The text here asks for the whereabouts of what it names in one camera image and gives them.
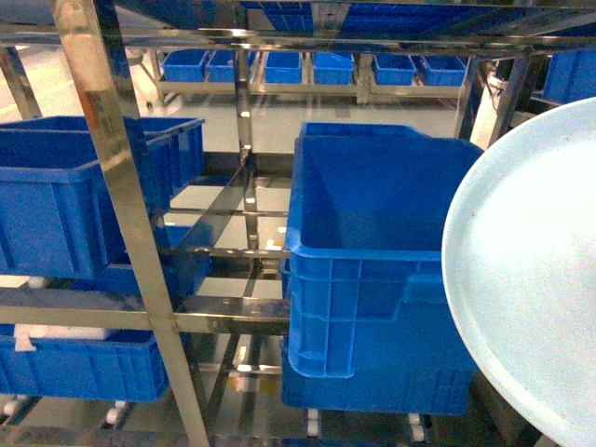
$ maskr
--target metal shelf frame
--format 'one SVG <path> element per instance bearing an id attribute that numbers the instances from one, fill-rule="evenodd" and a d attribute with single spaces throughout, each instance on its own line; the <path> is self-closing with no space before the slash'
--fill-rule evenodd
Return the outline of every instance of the metal shelf frame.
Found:
<path id="1" fill-rule="evenodd" d="M 251 67 L 251 94 L 253 95 L 324 95 L 355 98 L 358 104 L 365 104 L 369 99 L 397 98 L 443 98 L 457 99 L 460 87 L 429 87 L 419 81 L 410 86 L 379 86 L 374 81 L 371 66 L 365 61 L 370 55 L 360 55 L 348 85 L 315 84 L 311 53 L 304 53 L 301 84 L 271 84 L 264 81 L 264 68 L 268 53 L 260 54 Z M 209 77 L 203 82 L 169 82 L 161 74 L 159 65 L 154 65 L 158 81 L 155 82 L 159 99 L 163 102 L 170 93 L 181 94 L 234 94 L 234 83 L 210 82 Z"/>
<path id="2" fill-rule="evenodd" d="M 367 0 L 371 3 L 416 3 L 397 0 Z M 0 323 L 54 324 L 88 327 L 108 327 L 132 330 L 151 330 L 166 364 L 174 397 L 186 430 L 186 437 L 167 433 L 138 433 L 113 430 L 71 430 L 61 428 L 34 428 L 20 426 L 0 427 L 0 442 L 7 445 L 260 445 L 284 447 L 298 445 L 300 441 L 256 440 L 252 438 L 211 437 L 216 418 L 218 398 L 214 393 L 207 400 L 200 382 L 200 374 L 189 367 L 187 353 L 181 343 L 180 332 L 231 333 L 226 356 L 219 367 L 221 377 L 235 369 L 230 364 L 240 334 L 253 335 L 254 349 L 258 349 L 261 335 L 285 334 L 288 331 L 289 308 L 281 300 L 250 298 L 254 280 L 263 274 L 275 274 L 278 259 L 288 257 L 285 251 L 261 250 L 258 240 L 258 218 L 269 211 L 258 209 L 255 195 L 257 184 L 280 183 L 288 187 L 292 156 L 254 153 L 251 127 L 251 94 L 279 94 L 286 92 L 313 93 L 317 86 L 309 83 L 280 88 L 267 85 L 259 79 L 251 81 L 247 52 L 259 51 L 320 51 L 341 50 L 360 53 L 357 84 L 347 86 L 337 93 L 355 96 L 366 102 L 371 95 L 404 96 L 414 94 L 419 87 L 385 88 L 376 86 L 370 73 L 371 54 L 391 52 L 399 54 L 451 54 L 470 56 L 465 93 L 460 96 L 456 137 L 469 138 L 474 124 L 478 101 L 483 89 L 489 63 L 485 59 L 516 58 L 508 90 L 499 103 L 499 116 L 494 138 L 503 135 L 510 126 L 518 105 L 530 102 L 529 95 L 535 82 L 533 67 L 543 55 L 586 47 L 596 47 L 596 37 L 541 36 L 544 30 L 560 30 L 578 23 L 596 21 L 592 14 L 593 1 L 574 0 L 499 0 L 466 1 L 466 6 L 498 7 L 547 7 L 549 23 L 540 21 L 541 28 L 532 33 L 532 26 L 524 35 L 338 35 L 341 20 L 326 19 L 328 2 L 315 2 L 319 29 L 312 34 L 251 31 L 245 22 L 246 15 L 238 14 L 237 29 L 123 29 L 118 25 L 113 0 L 49 0 L 56 26 L 0 25 L 0 66 L 10 86 L 23 118 L 40 116 L 27 75 L 24 72 L 15 45 L 62 45 L 73 75 L 79 99 L 88 122 L 92 140 L 102 165 L 103 175 L 112 198 L 129 257 L 138 279 L 142 299 L 118 297 L 107 293 L 68 291 L 60 289 L 29 290 L 0 289 Z M 352 3 L 351 0 L 334 0 L 333 4 Z M 460 0 L 432 0 L 433 5 L 461 5 Z M 571 20 L 576 10 L 586 8 L 580 22 Z M 249 278 L 243 298 L 192 296 L 184 300 L 181 309 L 173 309 L 159 259 L 156 240 L 163 231 L 160 210 L 147 212 L 142 189 L 151 185 L 141 184 L 135 160 L 146 153 L 140 113 L 131 82 L 125 46 L 150 48 L 197 47 L 207 49 L 233 49 L 235 51 L 234 85 L 187 86 L 185 83 L 158 81 L 158 89 L 167 91 L 235 93 L 237 100 L 238 149 L 236 155 L 209 153 L 207 175 L 226 175 L 231 180 L 206 210 L 187 210 L 201 213 L 198 224 L 209 224 L 217 241 L 233 215 L 246 220 L 248 248 L 246 250 L 221 250 L 198 246 L 193 231 L 171 253 L 176 262 L 192 264 L 197 257 L 213 257 L 214 275 L 233 276 L 235 272 Z M 156 59 L 152 58 L 158 72 Z M 329 87 L 321 86 L 321 93 Z M 433 91 L 430 96 L 438 95 Z M 244 211 L 235 211 L 240 201 Z M 249 356 L 248 363 L 254 363 Z M 329 441 L 310 440 L 309 445 L 327 447 Z"/>

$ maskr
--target metal rail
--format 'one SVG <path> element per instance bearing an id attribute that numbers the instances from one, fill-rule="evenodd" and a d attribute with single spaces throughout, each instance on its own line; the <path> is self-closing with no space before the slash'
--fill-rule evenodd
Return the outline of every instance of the metal rail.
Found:
<path id="1" fill-rule="evenodd" d="M 12 97 L 17 104 L 20 116 L 23 119 L 32 119 L 41 116 L 39 104 L 37 104 L 34 91 L 31 88 L 29 78 L 27 78 L 16 48 L 0 47 L 0 69 L 2 69 L 8 88 L 10 88 L 10 93 L 12 93 Z"/>
<path id="2" fill-rule="evenodd" d="M 332 32 L 286 33 L 249 30 L 123 29 L 124 43 L 131 47 L 206 48 L 266 51 L 353 51 L 361 53 L 447 54 L 506 58 L 551 54 L 596 46 L 596 37 L 523 35 L 418 35 L 347 34 Z M 0 25 L 4 45 L 58 45 L 51 26 Z"/>

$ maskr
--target blue plastic crate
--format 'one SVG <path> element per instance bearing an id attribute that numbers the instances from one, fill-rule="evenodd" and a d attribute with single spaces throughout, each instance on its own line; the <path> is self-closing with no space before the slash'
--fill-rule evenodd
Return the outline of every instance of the blue plastic crate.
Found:
<path id="1" fill-rule="evenodd" d="M 0 273 L 94 278 L 124 251 L 88 134 L 0 132 Z"/>
<path id="2" fill-rule="evenodd" d="M 455 56 L 415 56 L 413 61 L 427 86 L 459 87 L 466 76 L 466 65 Z"/>
<path id="3" fill-rule="evenodd" d="M 302 54 L 269 53 L 264 67 L 264 78 L 270 84 L 300 84 Z"/>
<path id="4" fill-rule="evenodd" d="M 107 340 L 32 339 L 16 352 L 14 326 L 0 325 L 0 393 L 150 402 L 169 380 L 149 331 L 118 331 Z"/>
<path id="5" fill-rule="evenodd" d="M 282 344 L 282 401 L 291 407 L 381 413 L 464 414 L 474 368 L 356 369 L 349 378 L 296 372 Z"/>
<path id="6" fill-rule="evenodd" d="M 350 53 L 315 53 L 315 84 L 351 84 L 354 56 Z"/>
<path id="7" fill-rule="evenodd" d="M 171 52 L 162 64 L 166 81 L 203 81 L 209 55 L 210 52 L 203 49 L 182 49 Z"/>
<path id="8" fill-rule="evenodd" d="M 380 86 L 410 86 L 416 75 L 410 56 L 376 54 L 372 58 L 374 79 Z"/>
<path id="9" fill-rule="evenodd" d="M 542 97 L 566 104 L 592 96 L 596 96 L 596 50 L 555 54 Z"/>
<path id="10" fill-rule="evenodd" d="M 307 137 L 428 137 L 402 124 L 304 123 L 298 138 Z"/>
<path id="11" fill-rule="evenodd" d="M 164 179 L 162 208 L 169 207 L 169 198 L 178 194 L 205 170 L 203 153 L 204 119 L 176 117 L 144 117 L 141 123 L 147 144 L 156 146 L 155 139 L 161 138 L 157 146 L 168 145 L 168 151 L 152 151 L 153 162 Z M 85 132 L 87 121 L 83 116 L 52 116 L 0 125 L 0 131 L 22 129 L 40 132 Z"/>
<path id="12" fill-rule="evenodd" d="M 446 303 L 440 245 L 455 190 L 480 155 L 448 139 L 297 141 L 286 235 L 294 370 L 474 368 Z"/>
<path id="13" fill-rule="evenodd" d="M 251 51 L 248 56 L 249 68 L 255 57 L 256 53 Z M 228 49 L 215 51 L 207 62 L 207 73 L 210 82 L 234 82 L 234 52 Z"/>

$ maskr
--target gray floor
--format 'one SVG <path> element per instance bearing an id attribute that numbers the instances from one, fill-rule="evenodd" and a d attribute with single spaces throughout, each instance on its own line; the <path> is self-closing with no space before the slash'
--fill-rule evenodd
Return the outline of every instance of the gray floor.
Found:
<path id="1" fill-rule="evenodd" d="M 66 69 L 61 50 L 35 52 L 23 59 L 36 97 L 44 115 L 80 115 L 73 81 Z M 142 115 L 196 116 L 206 118 L 204 144 L 206 151 L 237 150 L 236 110 L 232 98 L 202 96 L 184 102 L 176 98 L 162 108 L 156 101 L 151 82 L 139 67 L 133 67 L 133 79 Z M 148 109 L 146 103 L 154 107 Z M 293 141 L 305 121 L 401 123 L 414 126 L 433 137 L 450 137 L 454 132 L 456 104 L 454 102 L 395 102 L 360 107 L 345 99 L 268 97 L 253 101 L 254 148 L 257 152 L 290 153 Z M 20 116 L 8 92 L 6 82 L 0 82 L 0 122 L 19 120 Z M 206 208 L 221 188 L 190 187 L 174 199 L 175 207 Z M 259 189 L 257 203 L 260 210 L 287 210 L 289 191 Z M 170 224 L 192 224 L 196 216 L 168 214 Z M 283 219 L 261 219 L 259 233 L 262 245 L 268 240 L 282 241 Z M 246 248 L 246 230 L 242 218 L 233 218 L 218 242 L 218 247 Z M 19 286 L 26 278 L 0 277 L 0 284 Z M 242 296 L 245 279 L 207 278 L 200 294 L 215 296 Z M 257 281 L 254 296 L 279 298 L 279 281 Z M 208 337 L 203 341 L 201 361 L 212 362 L 221 358 L 225 337 Z M 279 365 L 278 340 L 269 340 L 262 352 L 261 362 Z M 213 373 L 205 374 L 207 386 L 212 386 Z M 236 434 L 243 411 L 244 393 L 237 391 L 238 379 L 230 378 L 223 398 L 215 432 Z M 255 436 L 303 437 L 305 415 L 303 410 L 284 406 L 279 398 L 280 381 L 277 377 L 262 378 L 256 395 L 251 433 Z M 26 426 L 96 427 L 110 407 L 110 402 L 85 400 L 42 399 L 22 422 Z M 132 412 L 125 429 L 183 431 L 170 392 L 150 405 L 138 405 Z M 502 445 L 494 432 L 485 429 L 474 406 L 461 418 L 436 418 L 435 431 L 441 441 L 465 445 Z M 324 412 L 323 435 L 332 439 L 404 441 L 407 430 L 403 418 L 393 414 L 362 414 Z"/>

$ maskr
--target metal post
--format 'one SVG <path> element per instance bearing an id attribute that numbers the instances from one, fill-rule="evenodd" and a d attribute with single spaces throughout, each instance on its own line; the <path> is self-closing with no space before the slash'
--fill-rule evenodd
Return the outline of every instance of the metal post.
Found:
<path id="1" fill-rule="evenodd" d="M 234 85 L 236 91 L 236 112 L 240 162 L 245 167 L 244 210 L 257 211 L 257 196 L 254 187 L 256 160 L 252 147 L 251 123 L 251 77 L 247 51 L 241 49 L 234 55 Z M 258 222 L 255 216 L 246 216 L 247 244 L 250 250 L 259 248 Z"/>
<path id="2" fill-rule="evenodd" d="M 469 140 L 476 121 L 478 108 L 481 104 L 484 85 L 491 63 L 470 59 L 467 62 L 466 79 L 464 80 L 464 93 L 458 99 L 458 112 L 455 121 L 454 137 Z"/>
<path id="3" fill-rule="evenodd" d="M 145 207 L 135 166 L 142 166 L 148 151 L 114 3 L 49 3 L 189 443 L 207 447 L 207 433 L 147 216 L 147 208 L 151 210 L 153 205 Z"/>
<path id="4" fill-rule="evenodd" d="M 358 93 L 356 104 L 366 104 L 371 94 L 371 83 L 373 81 L 373 55 L 360 54 L 358 59 Z"/>
<path id="5" fill-rule="evenodd" d="M 41 116 L 39 104 L 37 104 L 34 91 L 31 89 L 16 48 L 0 48 L 0 68 L 2 68 L 2 73 L 7 80 L 8 88 L 10 88 L 10 93 L 12 93 L 22 119 Z"/>
<path id="6" fill-rule="evenodd" d="M 529 101 L 529 96 L 534 90 L 541 64 L 541 56 L 523 56 L 516 59 L 513 63 L 507 89 L 501 96 L 496 111 L 496 122 L 494 123 L 489 146 L 509 131 L 511 119 L 513 119 L 520 99 L 528 97 Z"/>
<path id="7" fill-rule="evenodd" d="M 163 105 L 164 101 L 166 100 L 166 95 L 164 95 L 164 92 L 161 91 L 161 88 L 159 88 L 159 81 L 161 80 L 161 68 L 159 67 L 157 52 L 153 48 L 149 49 L 149 60 L 151 61 L 151 68 L 153 69 L 153 79 L 154 83 L 156 84 L 157 98 Z"/>

